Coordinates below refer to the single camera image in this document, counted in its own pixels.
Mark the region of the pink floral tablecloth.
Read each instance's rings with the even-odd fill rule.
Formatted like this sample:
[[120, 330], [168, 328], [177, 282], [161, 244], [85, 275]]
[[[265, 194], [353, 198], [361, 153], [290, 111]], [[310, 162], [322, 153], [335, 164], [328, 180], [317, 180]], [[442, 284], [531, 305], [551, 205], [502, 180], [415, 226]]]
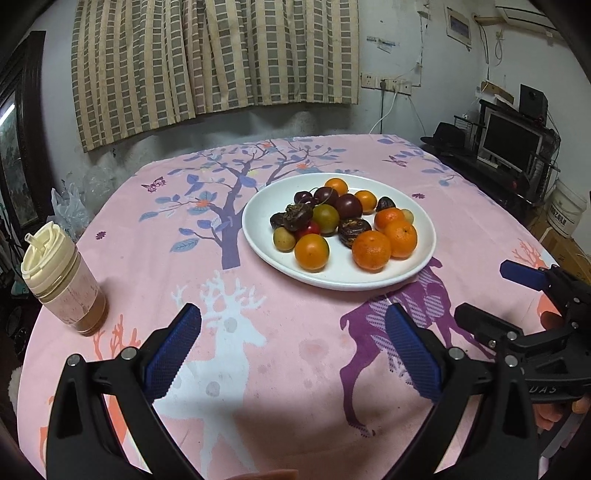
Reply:
[[[335, 292], [267, 265], [243, 236], [245, 203], [274, 181], [358, 174], [413, 197], [437, 248], [400, 293]], [[66, 358], [116, 356], [166, 326], [186, 303], [204, 327], [167, 396], [155, 404], [184, 454], [209, 479], [293, 468], [304, 479], [379, 479], [430, 409], [387, 349], [381, 308], [398, 300], [474, 358], [484, 348], [453, 311], [469, 302], [528, 332], [549, 303], [504, 280], [507, 259], [552, 257], [475, 185], [394, 135], [242, 143], [151, 163], [107, 201], [78, 248], [108, 299], [84, 337], [42, 311], [25, 355], [18, 439], [44, 464], [50, 406]]]

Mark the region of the yellow orange fruit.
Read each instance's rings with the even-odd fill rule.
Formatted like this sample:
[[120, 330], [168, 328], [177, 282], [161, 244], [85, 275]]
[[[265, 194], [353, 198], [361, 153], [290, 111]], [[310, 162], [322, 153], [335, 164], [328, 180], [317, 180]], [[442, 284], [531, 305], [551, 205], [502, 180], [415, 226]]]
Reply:
[[329, 244], [320, 234], [304, 235], [294, 247], [294, 257], [304, 270], [323, 270], [329, 262]]

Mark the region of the black speaker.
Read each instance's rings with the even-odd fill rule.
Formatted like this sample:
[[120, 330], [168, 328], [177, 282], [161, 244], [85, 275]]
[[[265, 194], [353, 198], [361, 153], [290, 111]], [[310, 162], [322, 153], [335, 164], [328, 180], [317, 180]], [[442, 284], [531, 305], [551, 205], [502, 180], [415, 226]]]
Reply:
[[519, 111], [532, 118], [547, 116], [548, 99], [546, 95], [533, 87], [520, 85]]

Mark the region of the white wall power strip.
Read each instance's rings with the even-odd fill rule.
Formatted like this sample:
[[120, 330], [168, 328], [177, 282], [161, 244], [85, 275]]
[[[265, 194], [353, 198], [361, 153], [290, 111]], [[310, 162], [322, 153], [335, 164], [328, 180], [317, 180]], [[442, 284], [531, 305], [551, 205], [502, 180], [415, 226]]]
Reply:
[[400, 75], [396, 77], [384, 77], [377, 74], [362, 72], [360, 74], [360, 87], [370, 90], [398, 93], [410, 97], [413, 90], [413, 82]]

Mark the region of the cardboard box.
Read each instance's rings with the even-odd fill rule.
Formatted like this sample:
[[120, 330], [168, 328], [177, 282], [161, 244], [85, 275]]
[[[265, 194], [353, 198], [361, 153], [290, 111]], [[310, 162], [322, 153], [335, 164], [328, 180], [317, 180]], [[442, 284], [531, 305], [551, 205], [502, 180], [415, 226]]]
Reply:
[[572, 238], [563, 237], [544, 219], [532, 223], [530, 232], [562, 268], [590, 283], [590, 259]]

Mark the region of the dark plum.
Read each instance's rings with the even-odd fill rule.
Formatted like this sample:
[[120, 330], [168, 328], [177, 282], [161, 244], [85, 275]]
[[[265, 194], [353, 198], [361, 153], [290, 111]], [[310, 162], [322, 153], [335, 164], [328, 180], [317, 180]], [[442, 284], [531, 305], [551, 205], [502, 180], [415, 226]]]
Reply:
[[363, 215], [363, 205], [354, 194], [343, 194], [335, 201], [335, 210], [339, 214], [339, 219], [348, 220], [359, 218]]

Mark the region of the large orange mandarin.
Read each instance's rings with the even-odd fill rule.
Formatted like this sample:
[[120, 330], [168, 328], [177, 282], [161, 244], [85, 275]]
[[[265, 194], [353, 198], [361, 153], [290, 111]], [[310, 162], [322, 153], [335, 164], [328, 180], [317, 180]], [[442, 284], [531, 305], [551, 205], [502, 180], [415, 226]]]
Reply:
[[391, 259], [391, 243], [382, 232], [370, 230], [356, 237], [352, 245], [352, 254], [353, 261], [360, 269], [378, 272]]

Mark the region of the small yellow green fruit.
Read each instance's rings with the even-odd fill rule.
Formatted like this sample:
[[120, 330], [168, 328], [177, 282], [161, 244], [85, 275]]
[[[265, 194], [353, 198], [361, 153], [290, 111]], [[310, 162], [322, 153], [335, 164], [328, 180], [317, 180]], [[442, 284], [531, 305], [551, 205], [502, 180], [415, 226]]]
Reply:
[[284, 227], [277, 228], [273, 231], [273, 245], [277, 251], [290, 252], [297, 244], [297, 239], [294, 234]]

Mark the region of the black monitor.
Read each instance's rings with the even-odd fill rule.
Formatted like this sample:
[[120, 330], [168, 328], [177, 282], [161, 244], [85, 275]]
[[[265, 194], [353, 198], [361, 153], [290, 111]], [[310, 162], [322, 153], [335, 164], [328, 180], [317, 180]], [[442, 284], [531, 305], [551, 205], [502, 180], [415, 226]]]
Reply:
[[542, 146], [542, 134], [500, 112], [491, 111], [480, 151], [497, 163], [529, 174]]

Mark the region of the yellow green plum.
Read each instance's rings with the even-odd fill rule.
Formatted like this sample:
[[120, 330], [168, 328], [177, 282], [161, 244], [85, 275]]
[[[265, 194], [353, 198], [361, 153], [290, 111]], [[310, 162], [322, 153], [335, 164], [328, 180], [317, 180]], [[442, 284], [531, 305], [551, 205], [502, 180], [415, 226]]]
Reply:
[[321, 234], [328, 236], [335, 233], [341, 221], [337, 209], [329, 204], [315, 206], [312, 220], [318, 224]]

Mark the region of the black hat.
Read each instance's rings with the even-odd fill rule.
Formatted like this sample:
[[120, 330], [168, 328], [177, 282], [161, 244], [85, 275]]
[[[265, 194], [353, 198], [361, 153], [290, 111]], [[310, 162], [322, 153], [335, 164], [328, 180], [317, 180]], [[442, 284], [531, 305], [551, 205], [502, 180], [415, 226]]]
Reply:
[[462, 149], [465, 147], [465, 132], [454, 124], [440, 122], [432, 136], [423, 136], [421, 141], [424, 144], [436, 148]]

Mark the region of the white air conditioner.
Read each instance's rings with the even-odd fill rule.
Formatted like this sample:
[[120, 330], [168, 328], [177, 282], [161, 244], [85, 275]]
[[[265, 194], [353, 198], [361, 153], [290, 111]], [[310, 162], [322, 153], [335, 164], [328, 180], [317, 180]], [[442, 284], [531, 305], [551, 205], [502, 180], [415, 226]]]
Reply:
[[549, 18], [527, 0], [499, 0], [495, 8], [504, 20], [514, 26], [554, 29]]

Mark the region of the small orange kumquat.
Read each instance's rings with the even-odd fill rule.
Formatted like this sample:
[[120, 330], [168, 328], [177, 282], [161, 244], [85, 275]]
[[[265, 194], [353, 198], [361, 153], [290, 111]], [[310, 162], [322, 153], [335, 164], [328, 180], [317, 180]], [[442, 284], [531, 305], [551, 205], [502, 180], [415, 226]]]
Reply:
[[349, 185], [342, 178], [331, 178], [325, 181], [325, 187], [332, 188], [339, 196], [345, 195], [349, 192]]

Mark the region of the dark wooden cabinet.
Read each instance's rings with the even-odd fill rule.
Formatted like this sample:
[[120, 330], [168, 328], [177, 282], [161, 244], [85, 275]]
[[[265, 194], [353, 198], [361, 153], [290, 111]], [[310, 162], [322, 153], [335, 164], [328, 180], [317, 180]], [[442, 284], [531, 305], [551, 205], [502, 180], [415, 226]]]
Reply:
[[44, 43], [43, 31], [31, 32], [1, 68], [1, 200], [20, 238], [52, 212], [41, 98]]

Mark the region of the orange mandarin on plate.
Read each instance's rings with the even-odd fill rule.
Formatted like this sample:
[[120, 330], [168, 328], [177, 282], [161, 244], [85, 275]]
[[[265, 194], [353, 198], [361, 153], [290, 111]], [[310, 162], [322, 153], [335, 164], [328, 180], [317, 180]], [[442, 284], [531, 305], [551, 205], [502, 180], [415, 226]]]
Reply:
[[390, 241], [391, 256], [394, 259], [409, 258], [418, 245], [418, 233], [410, 222], [399, 219], [389, 223], [383, 233]]

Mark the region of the small orange fruit on cloth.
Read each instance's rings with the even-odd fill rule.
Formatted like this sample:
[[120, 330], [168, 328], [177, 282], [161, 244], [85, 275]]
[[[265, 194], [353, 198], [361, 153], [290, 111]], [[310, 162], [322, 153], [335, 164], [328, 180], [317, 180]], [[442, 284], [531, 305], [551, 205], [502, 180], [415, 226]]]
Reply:
[[377, 231], [384, 231], [389, 224], [401, 220], [406, 220], [404, 212], [399, 208], [391, 207], [377, 211], [374, 217], [374, 225]]

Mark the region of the dark red cherry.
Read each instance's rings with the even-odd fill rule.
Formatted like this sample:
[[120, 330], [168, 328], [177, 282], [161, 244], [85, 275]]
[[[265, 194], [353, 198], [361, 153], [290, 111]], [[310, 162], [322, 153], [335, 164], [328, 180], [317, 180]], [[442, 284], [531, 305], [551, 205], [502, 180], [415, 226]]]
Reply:
[[315, 196], [310, 191], [298, 191], [294, 194], [294, 203], [315, 206]]

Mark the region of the white round plate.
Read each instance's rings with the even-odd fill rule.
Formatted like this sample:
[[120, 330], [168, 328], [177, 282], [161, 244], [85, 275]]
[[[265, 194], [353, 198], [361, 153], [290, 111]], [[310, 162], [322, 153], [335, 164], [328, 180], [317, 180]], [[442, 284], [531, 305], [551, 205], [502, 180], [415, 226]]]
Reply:
[[335, 291], [367, 291], [406, 281], [426, 268], [437, 235], [411, 197], [376, 180], [328, 173], [283, 178], [245, 204], [242, 232], [259, 258], [287, 276]]

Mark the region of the cream lidded drink bottle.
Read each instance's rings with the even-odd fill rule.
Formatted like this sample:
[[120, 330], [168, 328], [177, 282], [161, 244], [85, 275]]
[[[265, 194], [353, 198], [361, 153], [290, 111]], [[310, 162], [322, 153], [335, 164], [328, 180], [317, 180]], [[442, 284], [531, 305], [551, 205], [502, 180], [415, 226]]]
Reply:
[[52, 221], [25, 241], [21, 275], [29, 290], [63, 324], [84, 336], [95, 333], [107, 299], [76, 244]]

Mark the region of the white plastic bag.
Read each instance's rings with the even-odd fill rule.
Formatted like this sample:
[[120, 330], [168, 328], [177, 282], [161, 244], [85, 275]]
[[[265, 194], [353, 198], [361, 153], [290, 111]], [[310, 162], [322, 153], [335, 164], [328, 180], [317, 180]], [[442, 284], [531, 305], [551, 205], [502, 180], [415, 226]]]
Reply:
[[78, 187], [71, 183], [62, 193], [52, 188], [51, 206], [53, 213], [47, 220], [57, 224], [74, 242], [77, 242], [93, 218], [92, 213], [82, 201]]

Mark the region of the white plastic bucket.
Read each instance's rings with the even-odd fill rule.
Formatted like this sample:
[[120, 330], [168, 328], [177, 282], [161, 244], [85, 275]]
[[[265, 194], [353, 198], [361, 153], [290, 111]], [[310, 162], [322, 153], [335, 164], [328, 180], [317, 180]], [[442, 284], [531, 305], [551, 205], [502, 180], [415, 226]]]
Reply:
[[588, 200], [558, 179], [549, 197], [547, 221], [565, 238], [571, 238], [588, 207]]

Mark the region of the beige checked curtain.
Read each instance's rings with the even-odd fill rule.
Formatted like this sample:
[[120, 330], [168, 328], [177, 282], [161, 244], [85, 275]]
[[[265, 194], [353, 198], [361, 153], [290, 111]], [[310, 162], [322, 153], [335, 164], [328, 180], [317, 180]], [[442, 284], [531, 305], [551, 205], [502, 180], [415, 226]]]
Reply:
[[71, 44], [81, 146], [201, 115], [355, 104], [355, 1], [81, 1]]

